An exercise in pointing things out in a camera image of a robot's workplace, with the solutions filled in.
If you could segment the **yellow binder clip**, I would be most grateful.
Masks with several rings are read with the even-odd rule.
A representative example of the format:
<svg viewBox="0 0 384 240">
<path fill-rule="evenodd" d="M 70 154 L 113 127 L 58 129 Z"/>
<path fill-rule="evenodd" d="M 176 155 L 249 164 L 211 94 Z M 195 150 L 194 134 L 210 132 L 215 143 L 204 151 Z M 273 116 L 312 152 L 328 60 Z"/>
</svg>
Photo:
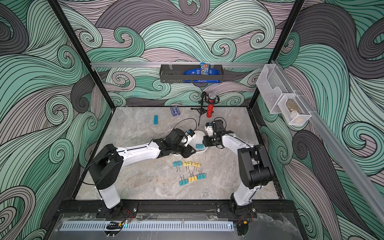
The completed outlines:
<svg viewBox="0 0 384 240">
<path fill-rule="evenodd" d="M 182 162 L 182 165 L 183 165 L 183 167 L 186 168 L 186 171 L 189 172 L 190 166 L 192 165 L 192 162 L 191 161 L 184 161 L 184 162 Z"/>
<path fill-rule="evenodd" d="M 192 162 L 192 166 L 194 167 L 194 171 L 198 171 L 201 167 L 201 163 L 199 162 Z"/>
<path fill-rule="evenodd" d="M 195 182 L 197 180 L 198 180 L 197 176 L 195 176 L 193 173 L 190 173 L 190 176 L 188 177 L 188 182 L 192 183 L 192 182 Z"/>
</svg>

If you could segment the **white plastic storage box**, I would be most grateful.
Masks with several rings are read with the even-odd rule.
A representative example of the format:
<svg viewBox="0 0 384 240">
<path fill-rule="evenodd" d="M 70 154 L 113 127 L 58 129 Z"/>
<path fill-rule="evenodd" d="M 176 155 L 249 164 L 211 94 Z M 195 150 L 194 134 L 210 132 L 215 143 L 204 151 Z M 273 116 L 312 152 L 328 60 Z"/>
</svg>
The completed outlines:
<svg viewBox="0 0 384 240">
<path fill-rule="evenodd" d="M 205 136 L 205 133 L 202 131 L 196 130 L 195 134 L 196 134 L 196 137 L 189 143 L 189 145 L 191 145 L 193 148 L 196 149 L 196 144 L 203 144 L 203 138 Z M 181 151 L 185 147 L 183 145 L 183 137 L 184 136 L 185 136 L 185 132 L 180 130 L 180 129 L 175 129 L 169 134 L 170 139 L 173 141 L 173 145 L 172 145 L 173 150 L 171 151 L 172 155 L 181 156 Z M 205 147 L 205 149 L 203 151 L 200 151 L 200 152 L 198 152 L 196 150 L 197 152 L 193 155 L 201 155 L 206 150 L 207 150 L 207 147 Z"/>
</svg>

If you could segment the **teal binder clip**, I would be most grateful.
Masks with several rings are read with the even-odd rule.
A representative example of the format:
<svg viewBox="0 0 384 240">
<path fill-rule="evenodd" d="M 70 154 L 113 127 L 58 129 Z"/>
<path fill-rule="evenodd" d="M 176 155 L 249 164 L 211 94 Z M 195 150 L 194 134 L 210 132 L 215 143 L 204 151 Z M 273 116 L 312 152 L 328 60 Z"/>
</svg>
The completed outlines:
<svg viewBox="0 0 384 240">
<path fill-rule="evenodd" d="M 179 181 L 179 186 L 185 186 L 189 183 L 188 179 L 185 179 L 183 176 L 181 176 L 181 180 Z"/>
<path fill-rule="evenodd" d="M 198 152 L 203 151 L 205 149 L 204 144 L 196 144 L 196 150 Z"/>
<path fill-rule="evenodd" d="M 181 167 L 183 166 L 182 161 L 175 161 L 173 162 L 173 167 L 176 169 L 177 172 L 181 171 Z"/>
<path fill-rule="evenodd" d="M 204 173 L 202 169 L 199 169 L 197 174 L 197 180 L 203 180 L 206 178 L 207 178 L 206 173 Z"/>
</svg>

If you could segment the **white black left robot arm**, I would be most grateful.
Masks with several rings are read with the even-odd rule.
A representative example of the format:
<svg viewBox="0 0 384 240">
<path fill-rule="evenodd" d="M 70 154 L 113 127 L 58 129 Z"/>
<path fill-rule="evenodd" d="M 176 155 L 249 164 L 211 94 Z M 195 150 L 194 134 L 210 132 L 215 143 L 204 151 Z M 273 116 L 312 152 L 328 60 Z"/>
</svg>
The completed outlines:
<svg viewBox="0 0 384 240">
<path fill-rule="evenodd" d="M 116 187 L 121 168 L 169 155 L 189 158 L 196 153 L 196 149 L 190 145 L 194 138 L 195 131 L 184 132 L 174 128 L 165 138 L 154 139 L 143 145 L 125 148 L 117 148 L 113 144 L 104 146 L 88 165 L 88 171 L 106 208 L 111 210 L 121 202 Z"/>
</svg>

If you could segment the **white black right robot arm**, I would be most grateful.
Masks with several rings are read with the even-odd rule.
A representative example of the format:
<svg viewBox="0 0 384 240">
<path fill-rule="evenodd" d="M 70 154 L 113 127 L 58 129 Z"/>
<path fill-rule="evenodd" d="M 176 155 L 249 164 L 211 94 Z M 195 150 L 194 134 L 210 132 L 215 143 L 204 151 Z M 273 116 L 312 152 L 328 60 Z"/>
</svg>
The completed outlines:
<svg viewBox="0 0 384 240">
<path fill-rule="evenodd" d="M 231 150 L 238 157 L 242 183 L 231 195 L 230 210 L 235 215 L 243 214 L 252 207 L 256 192 L 274 178 L 267 150 L 264 145 L 251 145 L 237 137 L 234 132 L 227 131 L 222 120 L 207 123 L 205 130 L 205 147 L 221 146 Z"/>
</svg>

